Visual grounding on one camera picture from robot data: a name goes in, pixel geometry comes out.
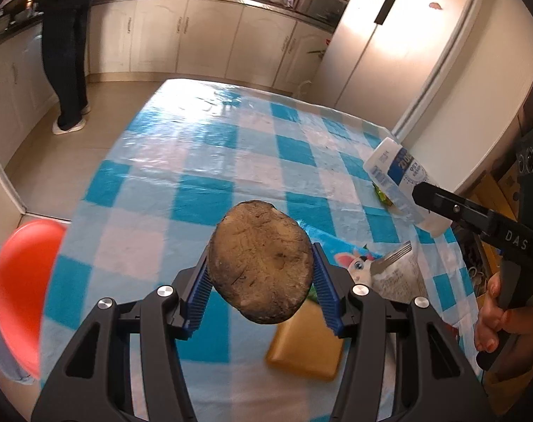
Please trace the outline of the operator right hand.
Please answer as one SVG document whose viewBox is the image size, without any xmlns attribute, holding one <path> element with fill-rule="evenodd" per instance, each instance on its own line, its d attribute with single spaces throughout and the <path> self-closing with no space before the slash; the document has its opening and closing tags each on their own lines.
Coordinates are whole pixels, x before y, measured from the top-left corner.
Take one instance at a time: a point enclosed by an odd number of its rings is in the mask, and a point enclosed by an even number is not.
<svg viewBox="0 0 533 422">
<path fill-rule="evenodd" d="M 490 277 L 485 301 L 479 311 L 474 332 L 478 352 L 495 352 L 500 345 L 500 332 L 516 335 L 515 358 L 533 358 L 533 301 L 525 307 L 502 309 L 499 305 L 502 281 L 500 273 Z"/>
</svg>

